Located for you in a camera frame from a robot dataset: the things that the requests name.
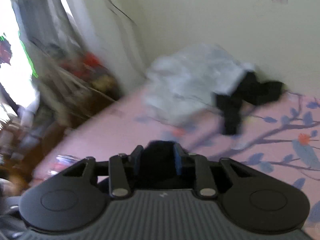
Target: white cloth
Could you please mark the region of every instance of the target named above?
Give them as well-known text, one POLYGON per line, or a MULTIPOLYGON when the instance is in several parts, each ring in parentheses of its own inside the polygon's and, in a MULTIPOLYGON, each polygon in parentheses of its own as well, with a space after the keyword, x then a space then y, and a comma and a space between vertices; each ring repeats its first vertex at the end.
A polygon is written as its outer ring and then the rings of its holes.
POLYGON ((212 106, 212 92, 232 94, 248 70, 253 70, 252 64, 241 64, 221 47, 206 44, 160 57, 148 71, 148 113, 161 122, 182 125, 212 106))

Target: metal pin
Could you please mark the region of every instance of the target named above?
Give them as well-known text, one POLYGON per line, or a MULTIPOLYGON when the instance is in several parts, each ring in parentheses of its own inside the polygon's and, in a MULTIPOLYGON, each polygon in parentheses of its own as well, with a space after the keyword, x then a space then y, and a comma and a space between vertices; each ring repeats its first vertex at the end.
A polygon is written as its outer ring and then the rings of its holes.
POLYGON ((116 197, 125 197, 129 193, 125 188, 116 188, 112 191, 113 196, 116 197))
POLYGON ((217 192, 213 188, 203 188, 199 193, 201 196, 211 197, 214 196, 217 192))

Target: circular pad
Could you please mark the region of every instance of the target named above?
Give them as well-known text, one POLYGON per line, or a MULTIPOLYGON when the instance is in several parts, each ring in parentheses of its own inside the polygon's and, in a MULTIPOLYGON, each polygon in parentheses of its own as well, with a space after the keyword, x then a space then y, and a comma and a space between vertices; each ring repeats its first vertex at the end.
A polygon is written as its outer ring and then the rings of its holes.
POLYGON ((78 202, 77 195, 71 190, 56 190, 44 194, 41 204, 51 211, 65 211, 73 208, 78 202))
POLYGON ((26 191, 19 211, 38 230, 66 232, 83 228, 105 209, 107 198, 88 181, 55 176, 26 191))
POLYGON ((224 194, 225 214, 236 225, 260 234, 302 227, 310 204, 298 189, 275 179, 241 178, 224 194))
POLYGON ((281 192, 264 189, 252 193, 250 202, 261 210, 276 211, 287 204, 287 198, 281 192))

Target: sunlight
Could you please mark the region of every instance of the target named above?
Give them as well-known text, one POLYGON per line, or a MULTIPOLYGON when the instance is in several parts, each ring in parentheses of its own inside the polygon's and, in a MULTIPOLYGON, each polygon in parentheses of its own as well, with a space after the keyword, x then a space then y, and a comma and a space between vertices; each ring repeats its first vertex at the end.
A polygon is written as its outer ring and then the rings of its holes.
POLYGON ((36 98, 31 84, 32 68, 20 43, 19 27, 11 1, 0 0, 0 4, 0 36, 5 33, 12 50, 11 66, 1 64, 0 82, 18 105, 27 107, 36 98))

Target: bed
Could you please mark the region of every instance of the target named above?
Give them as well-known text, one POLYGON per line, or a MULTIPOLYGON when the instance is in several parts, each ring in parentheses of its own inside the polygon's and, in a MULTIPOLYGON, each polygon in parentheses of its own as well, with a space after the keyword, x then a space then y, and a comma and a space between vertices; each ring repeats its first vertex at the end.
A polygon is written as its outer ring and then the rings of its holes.
POLYGON ((72 132, 34 177, 43 178, 57 155, 104 161, 151 140, 173 140, 210 160, 229 157, 301 189, 311 204, 304 230, 320 239, 320 104, 315 98, 286 93, 277 103, 248 108, 242 134, 228 137, 219 132, 221 117, 210 111, 180 128, 149 118, 143 94, 143 89, 133 93, 72 132))

